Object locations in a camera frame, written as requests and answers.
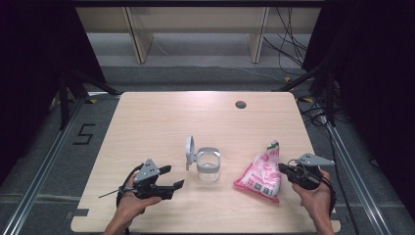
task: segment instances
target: wire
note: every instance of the wire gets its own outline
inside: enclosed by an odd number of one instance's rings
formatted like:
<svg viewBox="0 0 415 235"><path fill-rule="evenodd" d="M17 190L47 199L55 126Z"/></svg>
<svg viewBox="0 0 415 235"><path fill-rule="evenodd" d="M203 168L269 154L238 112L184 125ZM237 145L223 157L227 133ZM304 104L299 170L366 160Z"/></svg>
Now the wire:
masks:
<svg viewBox="0 0 415 235"><path fill-rule="evenodd" d="M299 43L293 36L293 27L292 27L292 24L291 24L293 8L288 8L288 23L287 24L285 23L284 19L282 18L279 9L276 8L276 10L277 10L278 16L281 20L281 23L283 24L284 29L286 31L284 37L282 37L280 34L277 33L277 35L283 39L283 42L281 43L280 50L278 50L278 51L279 52L282 51L282 48L283 48L285 42L292 44L297 58L300 58L300 59L298 59L298 61L300 61L300 65L302 65L302 61L304 60L304 55L302 54L301 50L303 50L305 52L306 47L304 45L302 45L301 43Z"/></svg>
<svg viewBox="0 0 415 235"><path fill-rule="evenodd" d="M167 52L165 52L163 49L162 49L162 47L159 45L159 43L157 43L155 40L153 41L153 43L155 43L155 45L165 54L165 55L167 55L167 56L170 56ZM174 65L177 65L177 66L179 66L179 67L196 67L196 68L206 68L206 67L203 67L203 66L196 66L196 65L191 65L191 64L189 64L189 65L182 65L182 64L177 64L177 63L173 63ZM253 71L250 71L250 70L247 70L247 69L243 69L243 68L236 68L236 67L222 67L222 66L213 66L214 68L221 68L221 69L226 69L226 70L235 70L235 71L244 71L244 72L247 72L247 73L250 73L250 74L253 74L253 75L258 75L258 76L265 76L265 77L270 77L270 78L273 78L273 79L275 79L276 81L279 81L279 82L281 82L281 83L284 83L284 84L287 84L287 82L285 81L285 80L283 80L283 79L280 79L280 78L278 78L278 77L275 77L275 76L272 76L272 75L269 75L269 74L263 74L263 73L258 73L258 72L253 72Z"/></svg>

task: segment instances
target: aluminum rail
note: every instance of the aluminum rail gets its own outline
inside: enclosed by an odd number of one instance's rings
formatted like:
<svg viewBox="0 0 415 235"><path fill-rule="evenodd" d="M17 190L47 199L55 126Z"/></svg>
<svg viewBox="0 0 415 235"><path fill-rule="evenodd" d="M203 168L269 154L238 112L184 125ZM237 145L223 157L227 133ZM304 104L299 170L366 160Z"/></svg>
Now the aluminum rail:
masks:
<svg viewBox="0 0 415 235"><path fill-rule="evenodd" d="M359 198L362 207L365 209L370 222L372 223L373 228L375 229L376 234L385 235L392 234L389 226L376 204L374 198L372 197L369 189L366 187L359 171L357 170L353 160L350 157L350 154L347 151L345 144L340 137L339 132L336 127L333 127L330 122L327 121L326 117L322 117L324 122L327 123L328 130L333 136L334 144L340 153L340 159L345 166L346 173L348 178L353 185L354 190L356 191L357 197Z"/></svg>
<svg viewBox="0 0 415 235"><path fill-rule="evenodd" d="M44 159L42 165L34 176L33 180L30 183L30 186L27 188L21 202L19 203L18 208L15 210L14 214L10 218L6 229L4 230L4 235L17 235L21 231L23 224L30 213L31 208L33 207L36 197L39 194L46 178L55 162L55 159L59 155L64 142L68 136L70 128L72 127L73 121L76 118L82 104L85 101L83 99L77 99L70 111L70 119L68 124L64 129L59 130L57 137L55 138L52 147L50 148L46 158Z"/></svg>

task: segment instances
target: black curtain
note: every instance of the black curtain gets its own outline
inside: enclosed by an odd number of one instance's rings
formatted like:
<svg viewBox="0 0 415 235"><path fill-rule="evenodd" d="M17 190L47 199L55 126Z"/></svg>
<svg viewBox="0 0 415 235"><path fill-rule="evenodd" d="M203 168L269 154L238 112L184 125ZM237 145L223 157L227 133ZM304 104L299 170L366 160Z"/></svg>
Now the black curtain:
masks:
<svg viewBox="0 0 415 235"><path fill-rule="evenodd" d="M79 70L105 79L76 10L69 7L0 1L0 65L1 184L35 138L62 73Z"/></svg>

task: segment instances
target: floor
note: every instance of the floor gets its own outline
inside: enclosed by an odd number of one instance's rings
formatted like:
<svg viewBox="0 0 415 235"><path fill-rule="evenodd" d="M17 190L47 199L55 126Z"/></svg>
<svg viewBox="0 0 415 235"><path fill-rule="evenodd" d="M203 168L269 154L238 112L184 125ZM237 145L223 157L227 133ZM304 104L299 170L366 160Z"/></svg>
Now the floor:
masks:
<svg viewBox="0 0 415 235"><path fill-rule="evenodd" d="M265 37L281 48L281 37L272 34ZM108 84L119 90L269 91L281 87L286 79L295 79L304 73L297 63L281 56L266 42L259 63L253 64L244 34L156 34L149 57L141 65L136 63L128 34L96 33L89 34L89 38ZM296 35L296 39L306 46L309 35ZM285 43L282 49L301 61L293 46ZM143 80L136 78L137 72L141 77L145 74ZM163 78L155 81L158 73L177 77L181 82L174 86ZM341 106L338 106L335 126L321 124L325 118L320 116L320 109L315 109L319 104L315 99L312 102L307 99L311 82L291 92L299 100L315 154L329 156L337 163L327 170L333 176L337 191L336 211L342 223L339 234L415 234L414 221L382 171L376 163L370 162L370 153ZM99 91L89 86L87 90ZM0 188L1 231L14 219L21 222L17 223L14 234L74 234L70 230L71 218L116 104L117 97L71 103L75 118L66 133L59 131L59 105L51 107L38 138ZM75 144L86 141L85 136L79 136L81 129L93 131L87 145ZM336 146L332 146L331 137ZM49 160L50 165L45 166L45 160ZM44 177L37 177L39 172ZM31 188L38 190L35 200L23 205L28 208L27 213L15 218L19 215L16 214L18 206L28 195L27 189Z"/></svg>

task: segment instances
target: black cable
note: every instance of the black cable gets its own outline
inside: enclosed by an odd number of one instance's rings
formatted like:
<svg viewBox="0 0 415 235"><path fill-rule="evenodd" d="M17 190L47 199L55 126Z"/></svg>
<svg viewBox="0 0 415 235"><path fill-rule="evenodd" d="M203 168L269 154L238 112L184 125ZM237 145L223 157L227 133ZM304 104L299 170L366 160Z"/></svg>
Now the black cable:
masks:
<svg viewBox="0 0 415 235"><path fill-rule="evenodd" d="M292 55L288 54L285 51L282 51L281 49L278 49L276 46L274 46L271 42L268 41L268 39L266 39L266 37L264 36L263 39L276 51L282 53L284 56L290 58L293 62L295 62L297 65L301 66L301 61L296 59L295 57L293 57Z"/></svg>
<svg viewBox="0 0 415 235"><path fill-rule="evenodd" d="M283 24L283 26L284 26L284 29L286 30L286 35L284 36L284 38L282 38L284 41L283 41L283 44L284 44L284 42L289 42L288 40L287 40L287 35L289 35L290 36L290 38L291 38L291 44L293 44L293 48L294 48L294 50L295 50L295 53L296 53L296 55L297 55L297 57L298 58L302 58L302 60L304 59L304 57L303 57L303 55L302 55L302 53L300 52L300 50L299 50L299 45L300 45L300 47L301 47L301 49L303 49L303 50L306 50L306 47L305 46L303 46L302 44L300 44L295 38L294 38L294 36L293 36L293 27L292 27L292 25L291 25L291 18L292 18L292 13L293 13L293 8L288 8L288 23L287 24L285 24L285 22L284 22L284 20L283 20L283 18L282 18L282 16L281 16L281 14L280 14L280 11L278 10L278 8L276 8L276 10L277 10L277 13L278 13L278 16L279 16L279 18L280 18L280 20L281 20L281 22L282 22L282 24Z"/></svg>

